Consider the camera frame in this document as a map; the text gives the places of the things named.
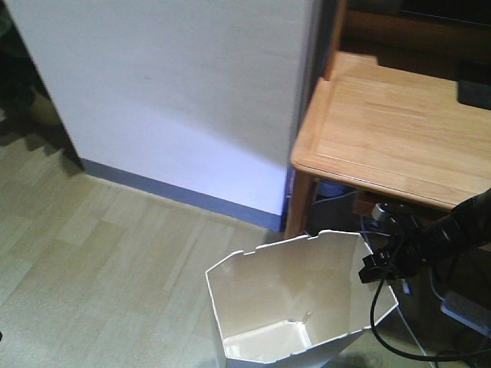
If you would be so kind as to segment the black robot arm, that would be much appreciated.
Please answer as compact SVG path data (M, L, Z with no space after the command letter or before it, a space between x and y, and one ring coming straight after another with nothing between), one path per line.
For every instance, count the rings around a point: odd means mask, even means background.
M424 226L405 205L378 203L372 216L394 225L388 243L363 258L364 284L415 276L422 268L490 243L490 191L475 195Z

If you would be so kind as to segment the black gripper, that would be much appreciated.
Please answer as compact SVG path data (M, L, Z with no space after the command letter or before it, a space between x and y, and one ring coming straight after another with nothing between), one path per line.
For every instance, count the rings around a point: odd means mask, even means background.
M397 263L398 253L396 249L380 248L373 254L362 259L363 267L358 272L362 283L375 281L404 279L407 275Z

